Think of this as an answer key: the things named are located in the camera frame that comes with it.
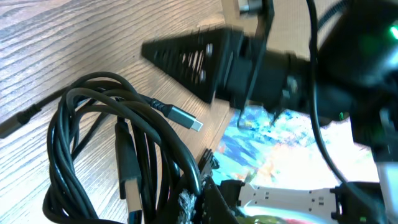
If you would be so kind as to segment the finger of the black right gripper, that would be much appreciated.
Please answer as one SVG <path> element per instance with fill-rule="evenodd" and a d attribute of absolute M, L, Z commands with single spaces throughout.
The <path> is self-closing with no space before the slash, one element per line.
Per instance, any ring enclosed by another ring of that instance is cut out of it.
<path fill-rule="evenodd" d="M 144 42 L 141 55 L 205 103 L 211 103 L 244 34 L 230 27 Z"/>

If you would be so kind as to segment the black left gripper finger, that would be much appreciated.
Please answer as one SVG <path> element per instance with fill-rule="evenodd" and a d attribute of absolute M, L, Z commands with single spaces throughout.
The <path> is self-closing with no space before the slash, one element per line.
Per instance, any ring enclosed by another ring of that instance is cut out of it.
<path fill-rule="evenodd" d="M 198 162 L 202 177 L 201 195 L 196 196 L 187 189 L 182 189 L 177 197 L 176 224 L 234 224 L 237 219 L 233 215 L 220 192 L 220 188 L 212 179 L 212 172 L 220 167 L 210 149 L 205 149 Z"/>

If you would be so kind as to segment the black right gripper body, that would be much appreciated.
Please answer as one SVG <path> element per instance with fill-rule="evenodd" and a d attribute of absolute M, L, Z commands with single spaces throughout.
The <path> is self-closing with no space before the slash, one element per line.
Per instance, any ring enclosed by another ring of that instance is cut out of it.
<path fill-rule="evenodd" d="M 245 35 L 233 60 L 226 82 L 217 88 L 217 97 L 230 107 L 242 110 L 248 102 L 262 105 L 268 112 L 289 109 L 308 112 L 307 77 L 309 62 L 292 53 L 267 50 L 267 38 L 274 18 L 272 1 L 263 1 L 254 35 Z"/>

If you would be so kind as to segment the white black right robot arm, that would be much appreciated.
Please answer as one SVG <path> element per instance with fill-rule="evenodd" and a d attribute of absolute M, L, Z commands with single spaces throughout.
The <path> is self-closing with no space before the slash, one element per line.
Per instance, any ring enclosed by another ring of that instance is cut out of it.
<path fill-rule="evenodd" d="M 183 204 L 184 177 L 158 223 L 238 223 L 245 208 L 319 223 L 397 222 L 396 1 L 340 1 L 310 14 L 310 58 L 267 49 L 272 1 L 241 1 L 239 12 L 258 17 L 254 37 L 222 27 L 144 42 L 142 56 L 206 103 L 214 98 L 243 110 L 262 105 L 275 115 L 310 115 L 327 164 L 320 126 L 350 119 L 354 142 L 370 147 L 379 182 L 342 183 L 332 189 L 255 187 L 238 180 L 215 184 L 213 155 L 199 163 L 204 191 Z"/>

